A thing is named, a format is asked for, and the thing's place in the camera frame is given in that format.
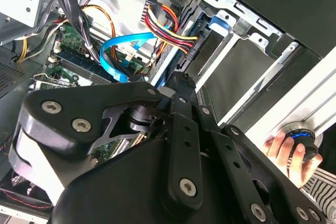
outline connector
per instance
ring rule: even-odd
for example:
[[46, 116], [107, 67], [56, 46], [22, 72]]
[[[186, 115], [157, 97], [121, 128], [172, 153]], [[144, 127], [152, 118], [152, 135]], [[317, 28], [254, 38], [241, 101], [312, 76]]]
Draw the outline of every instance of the connector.
[[148, 12], [148, 6], [151, 6], [151, 10], [156, 17], [159, 17], [159, 14], [160, 14], [160, 11], [161, 11], [161, 8], [162, 8], [162, 4], [159, 1], [157, 1], [157, 0], [146, 0], [145, 6], [144, 6], [143, 11], [142, 11], [141, 20], [140, 20], [140, 22], [143, 23], [143, 24], [145, 24], [145, 18], [146, 18], [146, 14]]

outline black metal arm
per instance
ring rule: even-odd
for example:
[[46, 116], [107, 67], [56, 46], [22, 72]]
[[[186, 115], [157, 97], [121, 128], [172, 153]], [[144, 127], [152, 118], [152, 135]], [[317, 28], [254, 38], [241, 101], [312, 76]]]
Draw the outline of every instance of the black metal arm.
[[[9, 159], [37, 183], [50, 174], [38, 184], [57, 202], [50, 223], [325, 223], [243, 132], [221, 131], [194, 85], [176, 73], [169, 96], [145, 82], [30, 94]], [[83, 168], [94, 147], [138, 131], [150, 139]]]

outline black plastic bracket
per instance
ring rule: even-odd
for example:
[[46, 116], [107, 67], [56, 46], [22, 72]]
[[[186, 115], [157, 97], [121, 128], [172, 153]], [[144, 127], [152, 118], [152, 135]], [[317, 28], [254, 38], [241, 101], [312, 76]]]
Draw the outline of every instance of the black plastic bracket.
[[198, 126], [189, 99], [172, 97], [170, 125], [161, 200], [172, 216], [181, 219], [198, 211], [204, 201]]

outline green circuit board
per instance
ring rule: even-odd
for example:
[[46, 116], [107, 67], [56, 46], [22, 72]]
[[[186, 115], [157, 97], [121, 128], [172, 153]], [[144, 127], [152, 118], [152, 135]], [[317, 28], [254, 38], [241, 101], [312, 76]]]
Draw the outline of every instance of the green circuit board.
[[[85, 47], [85, 42], [75, 31], [75, 29], [73, 29], [72, 26], [64, 26], [64, 28], [65, 30], [61, 33], [60, 47], [62, 48], [65, 46], [83, 56], [87, 54], [88, 50]], [[111, 48], [108, 48], [106, 50], [106, 53], [111, 54]], [[121, 53], [120, 51], [117, 51], [117, 57], [119, 62], [122, 62], [125, 59], [126, 55]], [[129, 63], [129, 67], [137, 71], [143, 66], [143, 64], [144, 63], [142, 63], [141, 61], [133, 58]]]
[[61, 45], [67, 46], [81, 55], [85, 55], [87, 49], [79, 34], [73, 29], [72, 26], [64, 26], [64, 28], [65, 30], [62, 33]]

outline black wire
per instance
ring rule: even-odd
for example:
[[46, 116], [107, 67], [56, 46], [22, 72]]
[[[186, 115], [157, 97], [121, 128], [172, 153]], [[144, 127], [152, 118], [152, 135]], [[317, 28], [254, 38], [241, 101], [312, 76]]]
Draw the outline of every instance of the black wire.
[[11, 49], [11, 52], [13, 52], [13, 53], [16, 53], [15, 52], [16, 51], [16, 44], [17, 44], [16, 40], [12, 40], [12, 49]]
[[31, 55], [33, 55], [34, 53], [40, 51], [42, 48], [45, 47], [45, 45], [48, 43], [48, 35], [50, 34], [50, 32], [56, 27], [57, 25], [51, 25], [47, 28], [46, 32], [44, 33], [44, 36], [40, 42], [40, 44], [34, 48], [33, 50], [31, 50], [30, 52], [27, 53], [26, 57], [29, 57]]
[[40, 33], [43, 30], [44, 26], [46, 25], [48, 17], [49, 17], [49, 15], [51, 13], [51, 9], [53, 8], [53, 5], [54, 5], [55, 1], [56, 0], [51, 0], [48, 3], [48, 5], [45, 8], [45, 10], [43, 11], [41, 20], [40, 20], [40, 22], [39, 22], [39, 24], [38, 24], [38, 26], [36, 28], [36, 31], [35, 31], [36, 34]]
[[153, 54], [155, 53], [156, 49], [157, 49], [157, 43], [158, 43], [159, 39], [156, 38], [156, 41], [155, 41], [155, 44], [154, 44], [154, 47], [153, 47], [153, 51], [152, 51], [152, 54], [151, 54], [151, 58], [153, 59]]

